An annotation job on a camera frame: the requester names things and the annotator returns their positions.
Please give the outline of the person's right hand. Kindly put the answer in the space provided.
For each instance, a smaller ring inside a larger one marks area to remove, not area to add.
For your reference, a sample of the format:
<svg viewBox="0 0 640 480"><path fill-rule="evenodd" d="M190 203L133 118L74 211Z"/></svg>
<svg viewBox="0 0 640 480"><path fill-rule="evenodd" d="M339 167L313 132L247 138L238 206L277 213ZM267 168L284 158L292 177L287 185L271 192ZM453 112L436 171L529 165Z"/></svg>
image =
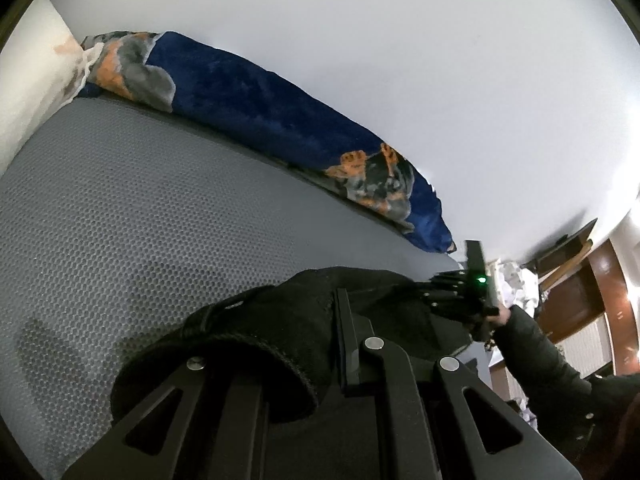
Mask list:
<svg viewBox="0 0 640 480"><path fill-rule="evenodd" d="M508 325L511 314L512 312L510 308L505 307L503 304L499 304L498 314L488 316L486 318L490 339L496 346L500 346L500 342L509 335Z"/></svg>

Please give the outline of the person's right forearm sleeve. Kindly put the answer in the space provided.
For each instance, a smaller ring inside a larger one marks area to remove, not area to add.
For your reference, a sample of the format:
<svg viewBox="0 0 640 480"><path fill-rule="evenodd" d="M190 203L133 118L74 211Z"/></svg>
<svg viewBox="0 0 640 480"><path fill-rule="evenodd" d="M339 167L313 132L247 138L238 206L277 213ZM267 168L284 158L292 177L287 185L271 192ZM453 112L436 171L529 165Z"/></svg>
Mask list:
<svg viewBox="0 0 640 480"><path fill-rule="evenodd" d="M639 477L639 376L582 378L517 306L497 346L541 435L585 479Z"/></svg>

